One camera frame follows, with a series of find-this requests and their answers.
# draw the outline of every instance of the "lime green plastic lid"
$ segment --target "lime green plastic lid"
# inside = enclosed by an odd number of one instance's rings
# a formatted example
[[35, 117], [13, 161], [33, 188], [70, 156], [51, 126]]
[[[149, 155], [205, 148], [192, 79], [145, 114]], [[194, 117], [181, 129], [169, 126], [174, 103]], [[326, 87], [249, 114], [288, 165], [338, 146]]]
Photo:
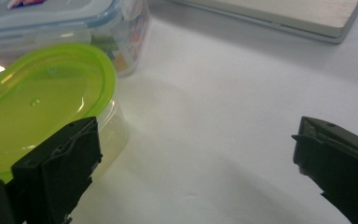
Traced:
[[106, 54], [83, 44], [39, 49], [0, 73], [0, 178], [65, 124], [98, 116], [115, 83]]

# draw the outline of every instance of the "white desk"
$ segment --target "white desk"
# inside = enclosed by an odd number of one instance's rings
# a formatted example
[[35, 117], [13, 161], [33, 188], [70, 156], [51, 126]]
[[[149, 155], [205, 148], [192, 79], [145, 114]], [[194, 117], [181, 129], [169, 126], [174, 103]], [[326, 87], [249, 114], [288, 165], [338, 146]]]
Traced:
[[345, 224], [292, 162], [301, 116], [358, 134], [358, 19], [330, 45], [162, 0], [117, 95], [130, 138], [75, 224]]

